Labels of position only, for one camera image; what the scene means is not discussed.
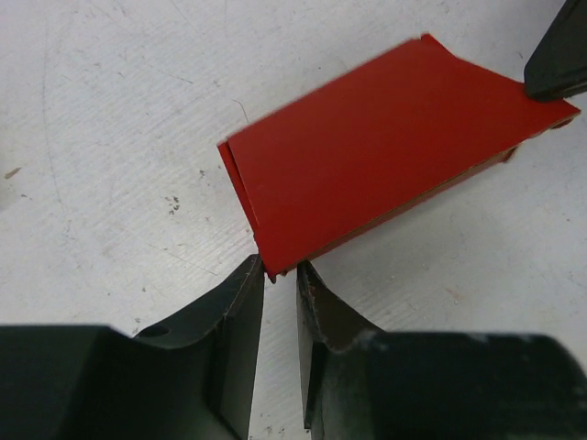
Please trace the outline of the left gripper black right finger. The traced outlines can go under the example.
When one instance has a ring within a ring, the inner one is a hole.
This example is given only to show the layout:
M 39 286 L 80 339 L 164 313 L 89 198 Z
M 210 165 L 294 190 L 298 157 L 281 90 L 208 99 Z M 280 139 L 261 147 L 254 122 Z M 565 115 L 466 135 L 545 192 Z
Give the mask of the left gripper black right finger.
M 586 375 L 538 334 L 386 331 L 297 268 L 304 425 L 314 439 L 583 439 Z

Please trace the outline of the red paper box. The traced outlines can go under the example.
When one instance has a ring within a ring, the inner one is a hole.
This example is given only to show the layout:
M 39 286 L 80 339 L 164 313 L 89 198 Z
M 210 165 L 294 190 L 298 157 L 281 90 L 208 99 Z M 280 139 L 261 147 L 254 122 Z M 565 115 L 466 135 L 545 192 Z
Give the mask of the red paper box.
M 269 277 L 509 160 L 578 109 L 410 38 L 218 149 Z

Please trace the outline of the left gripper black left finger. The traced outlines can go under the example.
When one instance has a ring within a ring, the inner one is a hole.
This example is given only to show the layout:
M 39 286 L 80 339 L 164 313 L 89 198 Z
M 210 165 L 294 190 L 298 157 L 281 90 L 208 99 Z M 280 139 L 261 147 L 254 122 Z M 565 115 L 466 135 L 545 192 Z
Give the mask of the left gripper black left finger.
M 264 270 L 224 281 L 134 336 L 99 324 L 1 329 L 4 439 L 245 439 Z

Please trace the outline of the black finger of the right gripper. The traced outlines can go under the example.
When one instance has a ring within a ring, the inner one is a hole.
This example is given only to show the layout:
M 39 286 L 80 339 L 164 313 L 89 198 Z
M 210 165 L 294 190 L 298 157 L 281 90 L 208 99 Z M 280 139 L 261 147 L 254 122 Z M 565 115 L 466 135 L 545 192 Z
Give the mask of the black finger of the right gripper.
M 586 0 L 566 1 L 524 68 L 525 93 L 539 102 L 586 91 Z

